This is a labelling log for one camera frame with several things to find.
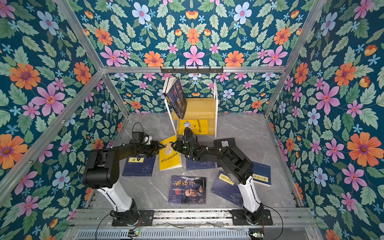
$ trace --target wall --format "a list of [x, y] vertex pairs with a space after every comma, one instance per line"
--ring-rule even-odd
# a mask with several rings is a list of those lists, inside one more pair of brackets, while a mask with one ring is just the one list
[[[77, 69], [89, 72], [88, 78], [95, 72], [52, 1], [0, 2], [4, 4], [8, 11], [0, 10], [0, 179], [89, 80], [81, 81]], [[71, 5], [82, 10], [76, 2]], [[44, 25], [46, 19], [52, 27]], [[55, 98], [51, 107], [42, 99], [46, 92]], [[122, 125], [122, 115], [102, 82], [91, 95], [2, 203], [0, 239], [59, 240], [75, 209], [84, 206], [89, 189], [81, 184], [81, 173], [87, 151], [109, 147]], [[34, 114], [28, 114], [28, 106]]]
[[[304, 0], [150, 0], [137, 3], [98, 0], [79, 2], [83, 10], [76, 14], [106, 66], [261, 66], [264, 63], [277, 66], [286, 63], [312, 3]], [[249, 5], [247, 17], [242, 22], [235, 14], [246, 5]], [[131, 15], [139, 7], [147, 12], [143, 19]], [[286, 37], [280, 40], [282, 28]], [[193, 48], [198, 52], [195, 63], [188, 60]], [[111, 55], [106, 51], [113, 52], [118, 60], [108, 60]], [[281, 52], [280, 62], [270, 62], [268, 51], [270, 54]], [[150, 63], [151, 53], [156, 54], [155, 64]], [[232, 64], [235, 53], [239, 53], [237, 64]], [[218, 85], [219, 111], [264, 111], [277, 78], [265, 81], [262, 74], [245, 73], [246, 78], [239, 78], [239, 74], [226, 76]], [[195, 78], [183, 76], [186, 96], [210, 96], [214, 77], [213, 74]], [[164, 77], [146, 78], [142, 73], [120, 77], [118, 88], [130, 111], [165, 111], [160, 97], [161, 78]], [[223, 97], [228, 92], [233, 95]], [[141, 108], [131, 107], [132, 102], [140, 103]]]
[[383, 6], [327, 4], [270, 115], [328, 240], [384, 238]]

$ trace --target book cover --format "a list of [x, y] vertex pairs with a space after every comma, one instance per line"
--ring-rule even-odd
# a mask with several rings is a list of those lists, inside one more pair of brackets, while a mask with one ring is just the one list
[[167, 100], [171, 103], [173, 110], [180, 119], [184, 118], [187, 109], [187, 100], [181, 87], [180, 79], [177, 78], [170, 90], [164, 93]]
[[176, 142], [177, 136], [173, 135], [163, 141], [160, 141], [165, 148], [159, 151], [159, 167], [160, 170], [181, 167], [181, 154], [172, 149], [171, 144]]
[[207, 179], [173, 175], [170, 180], [168, 204], [205, 204]]
[[241, 196], [239, 187], [229, 179], [224, 171], [220, 171], [217, 174], [211, 192], [239, 207], [243, 206], [243, 197]]
[[186, 127], [189, 127], [194, 134], [208, 134], [208, 119], [180, 120], [179, 135], [183, 135]]
[[236, 146], [236, 142], [235, 142], [235, 139], [233, 137], [215, 139], [214, 140], [214, 146], [217, 148], [232, 147], [232, 146]]
[[199, 169], [209, 169], [209, 168], [216, 168], [215, 162], [194, 162], [190, 158], [185, 158], [185, 165], [188, 171], [190, 170], [199, 170]]
[[122, 176], [151, 177], [155, 165], [155, 157], [127, 157]]
[[253, 181], [270, 187], [271, 186], [271, 166], [253, 162]]

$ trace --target blue flower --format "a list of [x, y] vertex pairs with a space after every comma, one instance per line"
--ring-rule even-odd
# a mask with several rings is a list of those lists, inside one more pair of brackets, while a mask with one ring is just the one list
[[203, 23], [203, 21], [205, 21], [205, 18], [204, 18], [205, 16], [203, 15], [203, 16], [199, 16], [199, 22], [201, 22], [201, 23]]
[[144, 28], [152, 29], [152, 24], [148, 24], [148, 22], [146, 22]]
[[382, 209], [379, 207], [379, 204], [376, 204], [376, 205], [373, 204], [373, 206], [375, 207], [373, 210], [374, 210], [374, 211], [377, 211], [377, 213], [378, 213], [379, 215], [381, 214], [380, 212], [384, 212], [384, 210], [382, 210]]
[[29, 5], [29, 3], [26, 4], [26, 8], [29, 9], [30, 12], [34, 12], [35, 11], [35, 8], [31, 5]]
[[16, 106], [13, 106], [13, 109], [9, 110], [11, 113], [13, 113], [14, 116], [20, 113], [21, 108], [17, 108]]
[[319, 33], [317, 34], [317, 36], [316, 36], [317, 40], [320, 40], [320, 39], [321, 39], [321, 34], [322, 34], [322, 32], [319, 32]]
[[112, 3], [111, 3], [111, 2], [107, 3], [106, 7], [107, 7], [109, 10], [112, 10]]
[[347, 210], [345, 210], [345, 209], [344, 209], [344, 205], [341, 204], [341, 205], [340, 205], [340, 208], [339, 208], [339, 211], [343, 214], [343, 213], [345, 213]]
[[28, 196], [28, 195], [30, 195], [31, 194], [31, 189], [30, 188], [25, 188], [25, 190], [24, 190], [24, 192], [22, 192], [22, 194], [26, 197], [26, 196]]
[[233, 25], [234, 25], [233, 28], [234, 28], [235, 30], [238, 30], [238, 29], [240, 28], [240, 22], [234, 23]]
[[7, 125], [7, 128], [9, 128], [9, 130], [6, 130], [5, 132], [6, 133], [11, 133], [12, 135], [15, 134], [15, 132], [18, 132], [19, 130], [17, 130], [17, 125], [14, 125], [13, 127], [11, 125]]
[[356, 124], [356, 126], [353, 126], [352, 128], [354, 129], [353, 132], [357, 133], [360, 133], [360, 131], [362, 130], [362, 127], [359, 127], [359, 124]]
[[81, 15], [80, 17], [81, 17], [81, 20], [83, 20], [84, 22], [88, 22], [89, 21], [87, 16], [85, 16], [85, 15]]
[[11, 49], [11, 45], [5, 45], [4, 43], [1, 44], [3, 48], [3, 52], [8, 52], [8, 54], [11, 54], [13, 52], [13, 49]]
[[56, 75], [57, 75], [58, 77], [62, 77], [62, 76], [63, 76], [63, 73], [60, 72], [60, 70], [57, 70], [57, 72], [55, 72], [55, 73], [56, 73]]
[[287, 20], [289, 18], [289, 12], [287, 14], [284, 15], [284, 20]]
[[65, 190], [69, 190], [70, 187], [71, 187], [71, 183], [69, 182], [69, 183], [66, 183], [66, 184], [65, 184], [64, 189], [65, 189]]
[[152, 9], [150, 9], [148, 14], [151, 15], [151, 17], [154, 17], [154, 16], [155, 16], [155, 13], [156, 13], [156, 12], [154, 12], [154, 11], [152, 11]]
[[233, 15], [235, 15], [236, 13], [233, 11], [233, 9], [230, 11], [230, 12], [228, 12], [228, 15], [230, 16], [230, 17], [233, 17]]
[[302, 15], [299, 14], [299, 15], [297, 16], [297, 18], [296, 18], [296, 21], [297, 21], [297, 22], [300, 22], [301, 20], [303, 20], [303, 16], [304, 16], [304, 14], [302, 14]]
[[39, 180], [36, 180], [35, 183], [35, 187], [40, 187], [41, 186], [41, 183], [44, 182], [44, 180], [42, 180], [41, 178], [39, 178]]
[[52, 189], [52, 193], [51, 194], [56, 194], [56, 192], [59, 190], [57, 187], [53, 187]]
[[343, 13], [344, 12], [344, 10], [345, 10], [346, 8], [345, 8], [345, 4], [342, 6], [342, 7], [340, 7], [340, 13]]
[[356, 49], [356, 51], [358, 52], [358, 53], [360, 53], [361, 51], [364, 51], [364, 44], [362, 44], [362, 45], [358, 45], [358, 48]]
[[14, 20], [12, 20], [12, 22], [8, 22], [8, 24], [11, 26], [11, 29], [19, 31], [20, 27], [19, 25], [17, 25], [17, 23]]
[[41, 231], [41, 225], [40, 226], [35, 226], [35, 230], [32, 232], [32, 234], [34, 234], [35, 236], [37, 236], [39, 234], [39, 232]]
[[376, 57], [376, 54], [372, 56], [372, 59], [368, 59], [369, 65], [372, 65], [372, 63], [377, 64], [377, 60], [379, 60], [381, 57]]
[[95, 13], [95, 18], [96, 18], [98, 21], [100, 21], [100, 20], [101, 20], [101, 16], [100, 16], [100, 15], [98, 15], [97, 13]]
[[60, 38], [61, 40], [63, 40], [63, 32], [61, 31], [56, 31], [57, 32], [57, 37]]
[[57, 23], [60, 22], [60, 20], [59, 20], [59, 16], [56, 16], [56, 15], [53, 16], [53, 20], [54, 20], [55, 22], [57, 22]]

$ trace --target dark blue book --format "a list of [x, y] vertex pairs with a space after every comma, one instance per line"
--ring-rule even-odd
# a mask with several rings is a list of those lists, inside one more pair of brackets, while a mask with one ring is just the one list
[[167, 78], [164, 82], [163, 94], [171, 104], [176, 115], [183, 119], [187, 109], [187, 100], [179, 78]]
[[215, 162], [194, 162], [191, 159], [186, 158], [186, 168], [187, 170], [199, 170], [199, 169], [209, 169], [209, 168], [216, 168]]
[[232, 182], [224, 171], [220, 171], [212, 185], [211, 192], [238, 205], [243, 206], [243, 198], [239, 187]]
[[253, 162], [253, 181], [270, 187], [271, 186], [271, 166]]
[[168, 204], [205, 204], [207, 179], [173, 175], [170, 180]]
[[125, 177], [152, 177], [155, 160], [155, 157], [141, 157], [139, 160], [137, 157], [127, 157], [124, 170], [121, 175]]

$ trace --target pink flower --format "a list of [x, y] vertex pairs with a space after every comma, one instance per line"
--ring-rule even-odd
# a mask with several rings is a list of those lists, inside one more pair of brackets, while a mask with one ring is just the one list
[[195, 45], [192, 45], [191, 47], [191, 53], [183, 53], [184, 57], [189, 58], [187, 62], [185, 63], [187, 66], [192, 65], [195, 67], [197, 65], [203, 65], [203, 61], [200, 59], [204, 57], [205, 53], [203, 52], [197, 52], [197, 47]]
[[247, 78], [246, 76], [247, 73], [235, 73], [235, 74], [236, 74], [235, 78], [236, 79], [238, 78], [239, 81], [241, 81], [243, 78]]
[[31, 102], [36, 105], [44, 105], [41, 109], [43, 116], [48, 116], [51, 113], [51, 109], [59, 114], [64, 109], [64, 104], [59, 102], [65, 97], [64, 93], [56, 93], [55, 86], [50, 83], [47, 87], [48, 92], [42, 87], [37, 87], [37, 92], [42, 96], [32, 98]]
[[90, 92], [89, 95], [85, 98], [85, 102], [87, 103], [88, 101], [93, 102], [93, 96], [95, 94], [93, 92]]
[[219, 5], [220, 4], [220, 0], [210, 0], [211, 3], [216, 3], [216, 5]]
[[274, 66], [275, 63], [276, 65], [281, 65], [283, 64], [283, 60], [280, 58], [285, 57], [288, 52], [281, 52], [283, 50], [283, 45], [280, 45], [276, 51], [273, 51], [271, 49], [268, 50], [268, 56], [269, 58], [265, 58], [263, 60], [263, 63], [269, 63], [268, 66]]
[[312, 147], [312, 152], [315, 152], [316, 154], [318, 154], [319, 150], [321, 150], [321, 147], [319, 145], [320, 145], [320, 141], [316, 141], [313, 139], [312, 143], [310, 144], [310, 146]]
[[215, 88], [215, 84], [211, 81], [210, 83], [207, 84], [208, 89], [213, 90]]
[[245, 83], [244, 83], [243, 87], [245, 87], [245, 89], [247, 89], [247, 88], [251, 88], [251, 87], [252, 87], [252, 84], [253, 84], [253, 83], [251, 83], [251, 80], [249, 80], [248, 82], [245, 82]]
[[172, 45], [171, 43], [169, 44], [169, 47], [168, 47], [168, 50], [169, 50], [169, 53], [174, 53], [176, 54], [176, 51], [178, 51], [179, 49], [176, 48], [176, 44]]
[[68, 221], [72, 220], [72, 218], [74, 218], [75, 215], [76, 215], [76, 209], [73, 209], [72, 211], [70, 211], [70, 212], [68, 213], [67, 220], [68, 220]]
[[173, 3], [173, 0], [163, 0], [163, 4], [166, 6], [168, 2]]
[[296, 172], [297, 166], [295, 165], [295, 163], [291, 163], [291, 169], [293, 172]]
[[85, 108], [85, 111], [87, 112], [86, 114], [89, 118], [95, 116], [95, 109], [92, 109], [92, 107]]
[[45, 151], [39, 156], [39, 162], [44, 162], [45, 160], [45, 157], [52, 157], [52, 152], [49, 151], [53, 148], [53, 144], [50, 143], [48, 144], [48, 146], [46, 147]]
[[53, 83], [53, 85], [56, 86], [56, 90], [59, 90], [59, 89], [60, 89], [60, 91], [64, 91], [64, 88], [65, 88], [67, 85], [65, 85], [63, 82], [64, 82], [63, 79], [55, 78], [55, 81], [52, 82], [52, 83]]
[[346, 184], [350, 184], [352, 182], [352, 187], [355, 191], [359, 190], [359, 184], [362, 187], [368, 186], [367, 183], [363, 179], [360, 178], [364, 175], [363, 170], [358, 169], [355, 172], [355, 167], [352, 164], [348, 165], [348, 169], [349, 169], [349, 171], [345, 168], [342, 169], [344, 175], [347, 176], [346, 178], [344, 178], [344, 182]]
[[152, 82], [152, 79], [156, 79], [154, 73], [143, 73], [143, 74], [144, 74], [143, 78], [148, 79], [148, 81], [150, 82]]
[[100, 90], [103, 90], [103, 89], [104, 89], [103, 84], [104, 84], [104, 82], [103, 82], [102, 80], [100, 80], [100, 81], [97, 83], [96, 90], [97, 90], [98, 92], [100, 92]]
[[316, 109], [322, 109], [324, 107], [324, 113], [328, 115], [331, 111], [332, 106], [336, 107], [340, 105], [340, 102], [337, 98], [333, 98], [339, 92], [339, 86], [333, 87], [329, 91], [329, 84], [325, 83], [323, 87], [323, 93], [316, 93], [316, 98], [321, 100], [317, 103]]
[[113, 147], [113, 145], [115, 144], [115, 142], [112, 140], [112, 139], [110, 139], [109, 140], [109, 143], [108, 143], [108, 145], [107, 145], [107, 148], [111, 148], [111, 147]]
[[7, 5], [7, 0], [0, 0], [0, 16], [2, 18], [8, 17], [15, 19], [15, 16], [12, 12], [14, 12], [16, 9], [12, 7], [11, 5]]
[[34, 197], [29, 195], [26, 197], [25, 202], [19, 203], [18, 207], [20, 208], [19, 217], [25, 213], [25, 215], [29, 216], [32, 213], [32, 209], [35, 209], [39, 206], [39, 204], [35, 203], [39, 200], [39, 197]]
[[15, 194], [19, 195], [23, 191], [24, 186], [25, 187], [33, 187], [35, 184], [30, 179], [36, 177], [36, 175], [37, 175], [37, 171], [33, 171], [33, 172], [30, 172], [27, 175], [25, 175], [25, 177], [23, 177], [20, 180], [19, 184], [16, 186]]
[[331, 141], [332, 145], [329, 142], [325, 143], [325, 146], [330, 149], [325, 154], [327, 156], [332, 156], [333, 162], [337, 162], [337, 157], [340, 159], [344, 159], [344, 154], [342, 154], [340, 151], [344, 149], [343, 144], [336, 145], [336, 139], [332, 139]]
[[130, 52], [127, 52], [127, 50], [120, 50], [120, 57], [124, 57], [125, 60], [127, 59], [131, 59], [130, 57], [131, 53]]
[[264, 59], [264, 57], [268, 56], [268, 51], [262, 49], [262, 50], [261, 50], [260, 52], [258, 52], [257, 54], [258, 54], [257, 58]]
[[142, 88], [144, 90], [147, 89], [147, 87], [148, 87], [147, 83], [145, 83], [145, 82], [143, 83], [142, 81], [139, 82], [139, 86], [140, 86], [140, 88]]
[[112, 53], [112, 50], [105, 46], [104, 47], [104, 50], [106, 51], [105, 52], [101, 52], [100, 55], [104, 58], [107, 58], [107, 65], [108, 66], [112, 66], [113, 64], [115, 64], [116, 67], [120, 67], [120, 63], [126, 63], [126, 61], [122, 58], [119, 58], [120, 57], [120, 51], [119, 50], [114, 50], [113, 53]]
[[299, 102], [300, 97], [303, 96], [303, 93], [301, 93], [301, 87], [299, 88], [295, 87], [295, 91], [292, 93], [292, 95], [294, 96], [293, 101]]
[[59, 151], [61, 151], [61, 154], [64, 155], [66, 152], [70, 152], [70, 147], [72, 147], [72, 144], [67, 142], [61, 142], [59, 147]]
[[25, 110], [23, 113], [24, 116], [30, 116], [32, 119], [35, 118], [35, 115], [40, 115], [40, 112], [37, 111], [40, 107], [39, 106], [33, 106], [33, 103], [28, 103], [27, 105], [22, 106], [22, 108]]
[[375, 6], [375, 4], [371, 2], [371, 0], [361, 0], [360, 4], [361, 6], [357, 6], [355, 10], [353, 10], [355, 13], [357, 13], [355, 15], [354, 20], [358, 19], [359, 17], [365, 18], [365, 15], [367, 15], [367, 11]]
[[323, 89], [323, 85], [325, 84], [324, 78], [321, 77], [320, 79], [316, 80], [316, 84], [314, 85], [316, 87], [316, 90]]
[[169, 73], [160, 73], [161, 80], [165, 81], [167, 78], [172, 78], [173, 76]]
[[362, 114], [362, 111], [360, 110], [362, 106], [363, 106], [362, 103], [358, 104], [357, 100], [355, 100], [353, 101], [353, 105], [352, 104], [347, 105], [347, 107], [349, 108], [349, 110], [347, 110], [347, 113], [352, 114], [352, 117], [355, 118], [356, 113], [359, 115]]
[[214, 54], [214, 53], [218, 53], [219, 49], [220, 47], [217, 45], [217, 43], [215, 43], [215, 45], [211, 44], [211, 48], [209, 50], [212, 51], [212, 54]]
[[299, 113], [299, 110], [300, 110], [300, 108], [298, 108], [298, 107], [294, 107], [293, 109], [292, 109], [292, 115], [295, 117], [295, 118], [297, 118], [297, 116], [298, 115], [300, 115], [300, 113]]
[[283, 154], [283, 158], [286, 162], [288, 162], [288, 157], [287, 157], [287, 154], [288, 154], [288, 149], [284, 149], [284, 145], [281, 144], [280, 145], [280, 150], [281, 150], [281, 153]]
[[291, 90], [291, 88], [293, 87], [293, 77], [288, 77], [287, 80], [285, 80], [285, 90], [288, 90], [288, 92]]
[[224, 80], [229, 79], [229, 77], [228, 77], [229, 75], [231, 75], [231, 73], [222, 73], [220, 75], [217, 75], [216, 79], [220, 79], [220, 82], [222, 83]]
[[347, 205], [348, 211], [351, 211], [352, 209], [354, 211], [358, 210], [358, 208], [355, 206], [355, 204], [358, 201], [356, 199], [354, 199], [354, 198], [351, 199], [351, 194], [349, 192], [347, 192], [347, 195], [342, 193], [341, 196], [342, 196], [342, 198], [344, 198], [344, 200], [341, 200], [341, 203], [344, 204], [344, 205]]

